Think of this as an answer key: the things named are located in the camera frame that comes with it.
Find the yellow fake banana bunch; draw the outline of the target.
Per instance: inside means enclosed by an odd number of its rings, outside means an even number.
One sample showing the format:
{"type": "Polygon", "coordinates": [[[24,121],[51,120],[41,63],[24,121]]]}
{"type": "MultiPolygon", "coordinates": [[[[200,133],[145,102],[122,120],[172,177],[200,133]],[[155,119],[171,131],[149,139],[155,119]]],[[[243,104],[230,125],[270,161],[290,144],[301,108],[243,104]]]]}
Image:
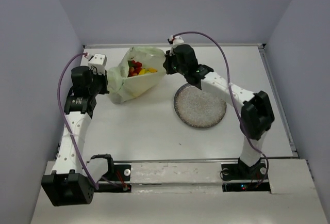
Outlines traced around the yellow fake banana bunch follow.
{"type": "Polygon", "coordinates": [[[145,75],[145,74],[151,74],[151,73],[157,73],[158,71],[154,68],[139,68],[138,75],[145,75]]]}

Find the light green plastic bag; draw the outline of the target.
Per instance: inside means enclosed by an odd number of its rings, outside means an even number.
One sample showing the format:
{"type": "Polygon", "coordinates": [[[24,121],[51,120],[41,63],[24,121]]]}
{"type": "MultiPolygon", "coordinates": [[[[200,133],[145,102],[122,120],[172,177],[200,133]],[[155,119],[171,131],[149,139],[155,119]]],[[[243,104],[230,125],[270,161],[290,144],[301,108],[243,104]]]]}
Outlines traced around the light green plastic bag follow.
{"type": "Polygon", "coordinates": [[[118,66],[107,70],[109,98],[112,103],[121,104],[135,99],[156,86],[166,74],[163,67],[165,53],[155,47],[131,47],[118,66]],[[153,68],[155,73],[129,77],[129,61],[142,63],[145,69],[153,68]]]}

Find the red fake cherry cluster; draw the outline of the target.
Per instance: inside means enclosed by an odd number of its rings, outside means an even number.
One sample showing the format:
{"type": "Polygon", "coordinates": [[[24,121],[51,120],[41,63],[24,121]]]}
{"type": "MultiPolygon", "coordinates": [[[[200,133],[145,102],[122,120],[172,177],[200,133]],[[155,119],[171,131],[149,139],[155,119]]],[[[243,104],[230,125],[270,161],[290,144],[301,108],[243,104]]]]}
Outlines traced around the red fake cherry cluster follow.
{"type": "Polygon", "coordinates": [[[142,63],[135,60],[128,61],[128,77],[137,76],[142,70],[142,63]]]}

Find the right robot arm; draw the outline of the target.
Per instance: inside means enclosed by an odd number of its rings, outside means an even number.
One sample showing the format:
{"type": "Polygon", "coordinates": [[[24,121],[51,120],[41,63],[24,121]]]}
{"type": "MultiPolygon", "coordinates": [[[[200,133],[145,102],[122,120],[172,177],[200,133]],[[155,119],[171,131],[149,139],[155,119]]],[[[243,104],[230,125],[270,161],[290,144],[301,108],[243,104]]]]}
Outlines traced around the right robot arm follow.
{"type": "Polygon", "coordinates": [[[234,108],[244,135],[237,172],[244,179],[253,176],[264,157],[262,146],[275,120],[268,94],[243,89],[211,67],[200,64],[188,44],[175,45],[166,51],[163,67],[168,75],[179,73],[190,85],[220,97],[234,108]]]}

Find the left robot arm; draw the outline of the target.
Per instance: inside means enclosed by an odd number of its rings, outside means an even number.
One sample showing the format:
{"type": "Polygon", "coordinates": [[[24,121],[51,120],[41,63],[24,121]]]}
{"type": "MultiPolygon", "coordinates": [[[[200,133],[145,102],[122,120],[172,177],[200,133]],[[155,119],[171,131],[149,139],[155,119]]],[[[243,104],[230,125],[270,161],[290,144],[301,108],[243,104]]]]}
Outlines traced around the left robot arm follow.
{"type": "Polygon", "coordinates": [[[108,94],[107,71],[103,66],[79,66],[71,70],[72,87],[65,103],[59,105],[64,130],[58,155],[51,173],[42,177],[41,185],[53,206],[90,204],[100,179],[114,174],[110,154],[94,155],[88,169],[82,158],[87,128],[96,107],[96,96],[108,94]]]}

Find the speckled ceramic plate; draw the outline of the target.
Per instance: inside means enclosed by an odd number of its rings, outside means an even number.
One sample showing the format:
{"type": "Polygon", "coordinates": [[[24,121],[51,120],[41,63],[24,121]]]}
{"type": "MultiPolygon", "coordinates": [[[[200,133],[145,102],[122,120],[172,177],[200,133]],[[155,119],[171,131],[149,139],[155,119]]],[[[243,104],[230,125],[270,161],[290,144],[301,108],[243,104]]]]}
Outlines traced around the speckled ceramic plate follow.
{"type": "Polygon", "coordinates": [[[173,107],[186,125],[195,129],[209,129],[222,121],[227,103],[211,93],[184,84],[175,93],[173,107]]]}

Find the white front board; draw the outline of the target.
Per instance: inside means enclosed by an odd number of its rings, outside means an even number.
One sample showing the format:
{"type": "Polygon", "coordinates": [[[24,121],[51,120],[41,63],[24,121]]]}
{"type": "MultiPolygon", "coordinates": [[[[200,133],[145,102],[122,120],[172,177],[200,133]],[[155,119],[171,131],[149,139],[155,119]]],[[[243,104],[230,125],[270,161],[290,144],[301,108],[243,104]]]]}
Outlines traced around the white front board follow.
{"type": "Polygon", "coordinates": [[[326,223],[308,166],[273,159],[269,191],[225,192],[221,162],[132,163],[129,193],[55,207],[40,191],[32,223],[326,223]]]}

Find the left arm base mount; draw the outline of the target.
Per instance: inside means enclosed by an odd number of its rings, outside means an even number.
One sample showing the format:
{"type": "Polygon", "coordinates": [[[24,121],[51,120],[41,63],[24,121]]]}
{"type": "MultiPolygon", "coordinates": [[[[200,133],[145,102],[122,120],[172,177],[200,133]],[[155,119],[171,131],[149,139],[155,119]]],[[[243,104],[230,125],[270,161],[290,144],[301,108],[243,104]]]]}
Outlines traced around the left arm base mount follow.
{"type": "Polygon", "coordinates": [[[113,172],[108,171],[98,183],[98,193],[130,193],[131,164],[115,164],[113,172]]]}

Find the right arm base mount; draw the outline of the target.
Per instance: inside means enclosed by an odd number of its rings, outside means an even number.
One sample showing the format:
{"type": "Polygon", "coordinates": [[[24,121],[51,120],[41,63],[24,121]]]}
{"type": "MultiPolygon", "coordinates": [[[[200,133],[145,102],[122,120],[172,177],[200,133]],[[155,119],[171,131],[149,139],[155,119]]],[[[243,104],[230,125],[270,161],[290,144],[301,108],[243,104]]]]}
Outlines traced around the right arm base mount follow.
{"type": "Polygon", "coordinates": [[[219,176],[222,180],[222,190],[228,192],[270,192],[271,187],[266,165],[261,163],[252,172],[242,173],[237,164],[222,164],[219,176]]]}

